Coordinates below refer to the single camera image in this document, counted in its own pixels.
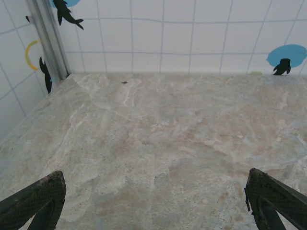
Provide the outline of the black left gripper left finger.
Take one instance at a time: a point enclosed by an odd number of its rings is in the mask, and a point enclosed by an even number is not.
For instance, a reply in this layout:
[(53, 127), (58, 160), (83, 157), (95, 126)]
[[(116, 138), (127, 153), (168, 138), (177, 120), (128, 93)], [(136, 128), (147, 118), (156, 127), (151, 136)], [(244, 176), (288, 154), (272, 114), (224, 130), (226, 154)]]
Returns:
[(18, 230), (31, 220), (29, 230), (54, 230), (66, 196), (62, 171), (54, 171), (0, 202), (0, 228)]

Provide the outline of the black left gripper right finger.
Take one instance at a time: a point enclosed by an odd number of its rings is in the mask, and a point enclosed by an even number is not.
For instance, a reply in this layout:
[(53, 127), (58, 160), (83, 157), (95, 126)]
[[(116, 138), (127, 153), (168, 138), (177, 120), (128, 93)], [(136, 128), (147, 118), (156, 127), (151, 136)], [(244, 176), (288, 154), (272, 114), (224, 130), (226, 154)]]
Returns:
[(307, 197), (267, 173), (252, 168), (246, 187), (246, 205), (259, 230), (284, 230), (279, 214), (299, 230), (307, 228)]

